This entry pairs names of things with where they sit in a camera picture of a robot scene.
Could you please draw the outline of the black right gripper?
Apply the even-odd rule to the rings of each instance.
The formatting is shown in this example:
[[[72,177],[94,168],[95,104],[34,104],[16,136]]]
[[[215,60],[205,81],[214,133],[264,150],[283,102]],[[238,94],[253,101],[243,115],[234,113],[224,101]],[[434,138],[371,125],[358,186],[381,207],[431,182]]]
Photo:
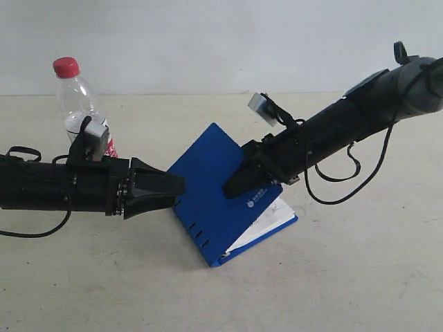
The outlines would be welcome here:
[[[227,199],[234,199],[273,181],[290,183],[311,168],[311,126],[301,124],[263,140],[250,140],[242,146],[244,162],[223,184]]]

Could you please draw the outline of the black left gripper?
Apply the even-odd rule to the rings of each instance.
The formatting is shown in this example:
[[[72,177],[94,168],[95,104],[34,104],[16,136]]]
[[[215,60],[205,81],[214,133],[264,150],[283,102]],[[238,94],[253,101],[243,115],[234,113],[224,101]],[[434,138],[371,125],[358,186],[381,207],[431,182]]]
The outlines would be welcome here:
[[[130,168],[129,160],[122,158],[71,162],[71,203],[76,212],[103,212],[113,216],[124,210],[123,218],[127,220],[173,207],[185,190],[183,177],[159,170],[135,157],[131,159]]]

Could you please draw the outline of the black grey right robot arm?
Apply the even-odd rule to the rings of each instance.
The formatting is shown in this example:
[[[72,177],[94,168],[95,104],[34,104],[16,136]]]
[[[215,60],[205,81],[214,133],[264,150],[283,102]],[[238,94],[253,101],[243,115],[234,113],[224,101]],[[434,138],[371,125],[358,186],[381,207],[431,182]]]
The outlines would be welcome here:
[[[254,94],[249,107],[285,129],[243,145],[244,160],[222,187],[228,199],[274,183],[291,185],[344,147],[401,120],[441,111],[442,60],[409,57],[394,70],[367,77],[307,120],[293,118],[265,93]]]

